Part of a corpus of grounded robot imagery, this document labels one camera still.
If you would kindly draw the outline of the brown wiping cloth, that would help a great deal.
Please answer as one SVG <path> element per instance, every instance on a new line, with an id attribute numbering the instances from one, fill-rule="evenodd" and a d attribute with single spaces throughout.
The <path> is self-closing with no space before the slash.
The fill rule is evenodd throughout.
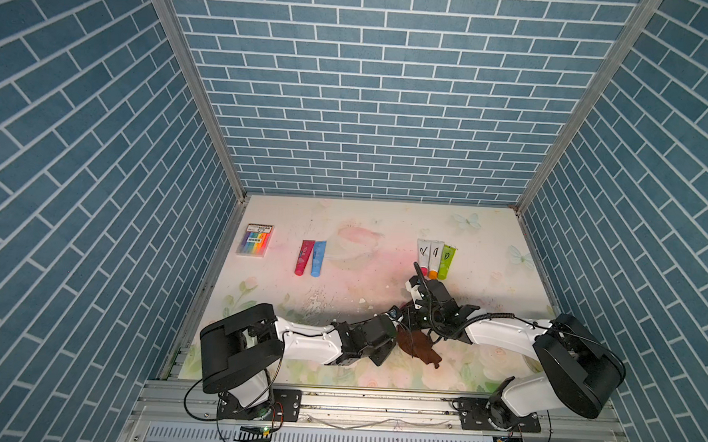
<path id="1" fill-rule="evenodd" d="M 441 365 L 442 358 L 433 349 L 433 341 L 424 332 L 410 330 L 404 324 L 399 323 L 397 326 L 397 345 L 403 353 L 418 358 L 425 365 L 432 365 L 438 369 Z"/>

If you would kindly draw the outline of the white pink-capped toothpaste tube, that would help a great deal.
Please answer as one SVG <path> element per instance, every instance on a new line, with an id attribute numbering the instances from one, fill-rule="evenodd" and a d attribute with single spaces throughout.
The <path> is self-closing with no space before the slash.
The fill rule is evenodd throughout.
<path id="1" fill-rule="evenodd" d="M 417 253 L 417 264 L 421 273 L 427 277 L 429 276 L 429 259 L 431 253 L 432 242 L 426 239 L 417 240 L 418 253 Z"/>

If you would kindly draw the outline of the blue toothpaste tube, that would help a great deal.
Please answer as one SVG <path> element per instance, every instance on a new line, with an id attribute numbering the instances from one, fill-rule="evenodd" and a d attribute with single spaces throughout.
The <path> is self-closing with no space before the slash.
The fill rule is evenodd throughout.
<path id="1" fill-rule="evenodd" d="M 310 273 L 312 277 L 320 277 L 321 271 L 323 270 L 323 261 L 325 258 L 326 249 L 327 241 L 315 242 L 314 250 L 312 250 L 312 266 Z"/>

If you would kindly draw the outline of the red toothpaste tube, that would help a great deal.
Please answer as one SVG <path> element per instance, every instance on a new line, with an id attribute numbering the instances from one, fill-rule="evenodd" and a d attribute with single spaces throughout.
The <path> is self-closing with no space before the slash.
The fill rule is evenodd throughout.
<path id="1" fill-rule="evenodd" d="M 295 272 L 294 274 L 296 276 L 303 276 L 305 273 L 305 269 L 307 268 L 307 264 L 311 260 L 312 256 L 312 251 L 314 250 L 315 247 L 315 241 L 314 240 L 303 240 L 301 244 L 301 248 L 298 252 L 298 257 L 295 265 Z"/>

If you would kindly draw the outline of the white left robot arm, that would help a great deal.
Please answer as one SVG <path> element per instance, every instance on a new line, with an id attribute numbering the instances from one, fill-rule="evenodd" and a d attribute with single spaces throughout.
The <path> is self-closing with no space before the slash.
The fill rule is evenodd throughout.
<path id="1" fill-rule="evenodd" d="M 291 360 L 350 366 L 366 358 L 380 366 L 395 347 L 396 329 L 386 314 L 358 323 L 302 325 L 260 303 L 200 331 L 202 391 L 227 394 L 248 410 L 271 399 L 270 366 Z"/>

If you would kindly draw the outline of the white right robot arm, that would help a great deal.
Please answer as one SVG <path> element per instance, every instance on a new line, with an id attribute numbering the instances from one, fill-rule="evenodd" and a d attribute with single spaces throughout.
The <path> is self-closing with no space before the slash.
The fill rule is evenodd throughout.
<path id="1" fill-rule="evenodd" d="M 432 356 L 435 334 L 441 341 L 499 348 L 540 365 L 528 376 L 505 375 L 490 395 L 485 409 L 498 427 L 509 428 L 519 418 L 562 407 L 595 419 L 625 380 L 619 356 L 570 314 L 533 321 L 515 313 L 460 306 L 441 281 L 421 275 L 411 277 L 406 288 L 411 302 L 403 306 L 399 337 L 410 341 L 409 353 L 415 358 Z"/>

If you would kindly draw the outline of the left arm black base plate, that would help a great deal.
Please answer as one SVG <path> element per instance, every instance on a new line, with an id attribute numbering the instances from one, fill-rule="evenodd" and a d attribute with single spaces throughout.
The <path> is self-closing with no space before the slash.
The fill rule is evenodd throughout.
<path id="1" fill-rule="evenodd" d="M 303 392 L 300 389 L 273 389 L 264 402 L 249 409 L 242 407 L 238 399 L 224 394 L 218 406 L 217 418 L 223 420 L 275 420 L 276 423 L 297 422 L 300 414 Z"/>

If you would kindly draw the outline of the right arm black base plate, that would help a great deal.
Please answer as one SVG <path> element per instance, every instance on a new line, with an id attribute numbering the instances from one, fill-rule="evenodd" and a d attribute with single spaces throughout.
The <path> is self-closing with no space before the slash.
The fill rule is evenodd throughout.
<path id="1" fill-rule="evenodd" d="M 541 423 L 536 414 L 518 417 L 504 403 L 476 397 L 457 398 L 452 401 L 461 429 L 465 431 L 490 431 L 538 434 Z"/>

